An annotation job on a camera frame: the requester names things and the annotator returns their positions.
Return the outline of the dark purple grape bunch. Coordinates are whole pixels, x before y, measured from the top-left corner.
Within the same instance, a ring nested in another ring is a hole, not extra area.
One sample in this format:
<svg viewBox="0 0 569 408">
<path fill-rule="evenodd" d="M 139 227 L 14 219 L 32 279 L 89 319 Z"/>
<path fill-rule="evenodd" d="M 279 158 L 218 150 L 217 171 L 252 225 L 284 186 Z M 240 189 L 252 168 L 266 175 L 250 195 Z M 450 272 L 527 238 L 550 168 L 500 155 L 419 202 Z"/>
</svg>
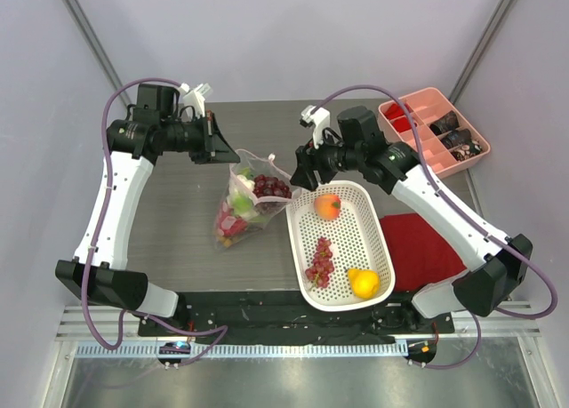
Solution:
<svg viewBox="0 0 569 408">
<path fill-rule="evenodd" d="M 284 199 L 292 198 L 292 191 L 284 180 L 277 177 L 258 174 L 254 177 L 253 193 L 260 201 L 256 210 L 261 214 L 274 214 L 285 205 Z"/>
</svg>

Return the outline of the pink dragon fruit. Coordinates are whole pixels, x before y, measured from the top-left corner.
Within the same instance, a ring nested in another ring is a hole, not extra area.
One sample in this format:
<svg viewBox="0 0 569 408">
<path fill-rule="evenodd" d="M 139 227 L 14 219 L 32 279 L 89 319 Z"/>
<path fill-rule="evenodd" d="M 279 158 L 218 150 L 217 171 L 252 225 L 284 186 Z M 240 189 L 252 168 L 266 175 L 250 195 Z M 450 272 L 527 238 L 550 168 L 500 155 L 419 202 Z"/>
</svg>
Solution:
<svg viewBox="0 0 569 408">
<path fill-rule="evenodd" d="M 228 203 L 223 201 L 214 224 L 215 234 L 224 238 L 232 238 L 244 233 L 247 228 L 248 222 L 240 216 L 236 216 Z"/>
</svg>

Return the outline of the clear pink-dotted zip bag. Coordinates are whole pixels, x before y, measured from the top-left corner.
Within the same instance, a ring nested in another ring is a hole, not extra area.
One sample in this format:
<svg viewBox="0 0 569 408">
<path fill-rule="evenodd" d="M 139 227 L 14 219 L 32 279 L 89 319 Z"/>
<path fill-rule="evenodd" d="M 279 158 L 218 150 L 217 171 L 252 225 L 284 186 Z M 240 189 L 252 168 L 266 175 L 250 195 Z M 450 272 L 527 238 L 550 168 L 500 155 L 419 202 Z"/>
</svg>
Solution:
<svg viewBox="0 0 569 408">
<path fill-rule="evenodd" d="M 273 154 L 256 156 L 236 151 L 239 162 L 229 166 L 228 185 L 213 223 L 218 248 L 228 249 L 258 233 L 301 194 L 291 176 L 276 166 Z"/>
</svg>

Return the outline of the yellow-brown longan bunch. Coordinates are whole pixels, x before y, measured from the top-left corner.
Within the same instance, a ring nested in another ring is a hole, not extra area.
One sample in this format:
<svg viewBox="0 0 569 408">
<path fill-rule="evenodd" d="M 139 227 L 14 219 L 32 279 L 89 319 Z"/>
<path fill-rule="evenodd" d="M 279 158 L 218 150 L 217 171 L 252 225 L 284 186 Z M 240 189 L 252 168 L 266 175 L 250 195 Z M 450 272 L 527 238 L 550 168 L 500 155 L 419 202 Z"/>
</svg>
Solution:
<svg viewBox="0 0 569 408">
<path fill-rule="evenodd" d="M 217 236 L 217 244 L 222 249 L 227 249 L 232 246 L 236 241 L 231 237 Z"/>
</svg>

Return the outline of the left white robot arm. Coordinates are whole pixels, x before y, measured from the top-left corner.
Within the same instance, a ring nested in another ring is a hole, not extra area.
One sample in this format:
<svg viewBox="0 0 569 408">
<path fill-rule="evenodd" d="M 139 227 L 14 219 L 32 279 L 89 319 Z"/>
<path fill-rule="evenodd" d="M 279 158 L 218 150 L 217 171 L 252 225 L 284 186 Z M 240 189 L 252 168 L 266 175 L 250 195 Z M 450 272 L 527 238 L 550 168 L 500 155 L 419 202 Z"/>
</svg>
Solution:
<svg viewBox="0 0 569 408">
<path fill-rule="evenodd" d="M 186 153 L 195 164 L 238 162 L 205 106 L 211 91 L 209 84 L 145 81 L 126 118 L 104 123 L 103 173 L 92 216 L 72 259 L 59 260 L 55 269 L 85 306 L 158 316 L 159 326 L 172 336 L 188 329 L 179 294 L 128 269 L 128 245 L 141 193 L 163 153 Z"/>
</svg>

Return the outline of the orange peach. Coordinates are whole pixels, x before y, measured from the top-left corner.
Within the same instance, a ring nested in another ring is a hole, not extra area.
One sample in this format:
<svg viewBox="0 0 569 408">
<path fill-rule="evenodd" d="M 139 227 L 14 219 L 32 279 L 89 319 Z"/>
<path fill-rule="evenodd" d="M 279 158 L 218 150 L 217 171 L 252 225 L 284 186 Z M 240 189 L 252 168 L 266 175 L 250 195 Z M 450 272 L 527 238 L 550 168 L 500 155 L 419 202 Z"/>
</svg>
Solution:
<svg viewBox="0 0 569 408">
<path fill-rule="evenodd" d="M 341 213 L 341 199 L 332 193 L 322 194 L 315 199 L 314 210 L 322 220 L 336 220 Z"/>
</svg>

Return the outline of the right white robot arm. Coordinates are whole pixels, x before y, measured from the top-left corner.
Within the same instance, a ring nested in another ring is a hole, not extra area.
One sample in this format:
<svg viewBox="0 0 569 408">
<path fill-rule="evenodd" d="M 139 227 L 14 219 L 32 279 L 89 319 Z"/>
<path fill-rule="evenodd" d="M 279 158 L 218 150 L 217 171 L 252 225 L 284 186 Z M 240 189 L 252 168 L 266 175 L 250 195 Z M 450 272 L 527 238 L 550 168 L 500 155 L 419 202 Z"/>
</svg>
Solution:
<svg viewBox="0 0 569 408">
<path fill-rule="evenodd" d="M 301 125 L 312 129 L 311 139 L 295 151 L 297 167 L 291 183 L 314 191 L 339 172 L 357 171 L 366 181 L 419 214 L 460 257 L 466 272 L 427 284 L 401 311 L 406 329 L 422 332 L 435 316 L 468 310 L 489 316 L 524 280 L 532 243 L 523 235 L 507 236 L 483 221 L 444 184 L 408 144 L 391 143 L 374 113 L 363 106 L 337 116 L 340 129 L 330 127 L 330 113 L 308 106 Z"/>
</svg>

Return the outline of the white cauliflower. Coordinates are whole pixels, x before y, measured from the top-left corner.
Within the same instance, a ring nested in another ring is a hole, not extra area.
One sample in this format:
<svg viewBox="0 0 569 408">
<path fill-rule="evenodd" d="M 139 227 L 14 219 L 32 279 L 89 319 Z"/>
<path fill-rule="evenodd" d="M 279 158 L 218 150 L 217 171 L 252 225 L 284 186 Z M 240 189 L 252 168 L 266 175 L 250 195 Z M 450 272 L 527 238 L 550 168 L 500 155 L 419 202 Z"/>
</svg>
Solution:
<svg viewBox="0 0 569 408">
<path fill-rule="evenodd" d="M 246 221 L 254 220 L 260 215 L 255 209 L 253 188 L 253 174 L 249 168 L 230 174 L 226 201 L 234 214 Z"/>
</svg>

